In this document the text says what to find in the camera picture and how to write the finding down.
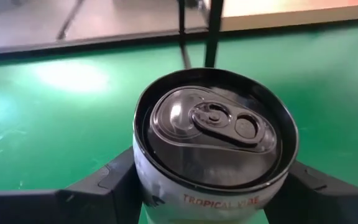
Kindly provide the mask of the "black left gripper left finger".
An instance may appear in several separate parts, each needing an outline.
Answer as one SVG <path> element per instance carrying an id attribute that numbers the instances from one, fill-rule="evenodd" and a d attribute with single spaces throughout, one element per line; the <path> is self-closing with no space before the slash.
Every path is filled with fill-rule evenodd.
<path id="1" fill-rule="evenodd" d="M 64 188 L 0 190 L 3 223 L 138 223 L 142 199 L 133 150 Z"/>

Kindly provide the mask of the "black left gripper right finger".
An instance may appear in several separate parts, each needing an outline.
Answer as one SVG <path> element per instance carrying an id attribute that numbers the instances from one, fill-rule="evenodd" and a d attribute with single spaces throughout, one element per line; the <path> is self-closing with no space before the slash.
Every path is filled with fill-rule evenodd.
<path id="1" fill-rule="evenodd" d="M 358 187 L 296 161 L 264 212 L 271 224 L 358 224 Z"/>

